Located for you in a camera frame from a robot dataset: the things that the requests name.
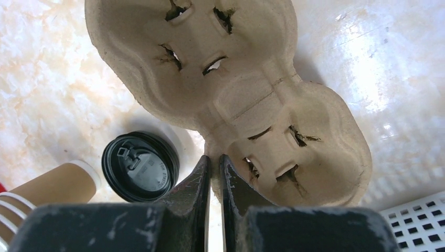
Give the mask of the brown cardboard cup carrier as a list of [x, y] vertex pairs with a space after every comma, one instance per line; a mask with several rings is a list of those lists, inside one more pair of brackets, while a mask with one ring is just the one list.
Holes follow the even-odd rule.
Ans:
[[372, 157], [345, 101], [295, 70], [291, 1], [85, 1], [100, 57], [150, 114], [282, 206], [356, 206]]

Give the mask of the stack of black lids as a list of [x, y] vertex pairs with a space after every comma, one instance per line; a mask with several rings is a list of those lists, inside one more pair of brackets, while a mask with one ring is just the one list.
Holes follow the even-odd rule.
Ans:
[[120, 135], [104, 148], [103, 175], [127, 202], [153, 202], [173, 189], [180, 162], [173, 144], [147, 131]]

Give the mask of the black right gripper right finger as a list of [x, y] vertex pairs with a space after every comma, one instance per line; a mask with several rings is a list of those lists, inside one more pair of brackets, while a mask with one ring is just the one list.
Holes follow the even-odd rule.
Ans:
[[277, 206], [219, 160], [225, 251], [399, 251], [389, 225], [361, 207]]

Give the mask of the stack of paper cups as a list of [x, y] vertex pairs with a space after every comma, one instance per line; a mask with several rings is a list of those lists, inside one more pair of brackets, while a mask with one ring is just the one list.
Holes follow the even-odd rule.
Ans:
[[10, 191], [1, 192], [1, 251], [9, 249], [22, 222], [38, 206], [87, 203], [101, 186], [100, 175], [88, 163], [64, 163]]

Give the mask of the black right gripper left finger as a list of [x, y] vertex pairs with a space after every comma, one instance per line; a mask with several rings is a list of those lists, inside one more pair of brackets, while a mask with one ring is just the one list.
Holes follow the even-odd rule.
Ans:
[[210, 159], [149, 203], [49, 204], [27, 217], [9, 251], [207, 251]]

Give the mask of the white plastic basket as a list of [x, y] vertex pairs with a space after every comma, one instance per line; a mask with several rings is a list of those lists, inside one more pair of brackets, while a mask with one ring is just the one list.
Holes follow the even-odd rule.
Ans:
[[444, 192], [380, 212], [401, 251], [444, 251]]

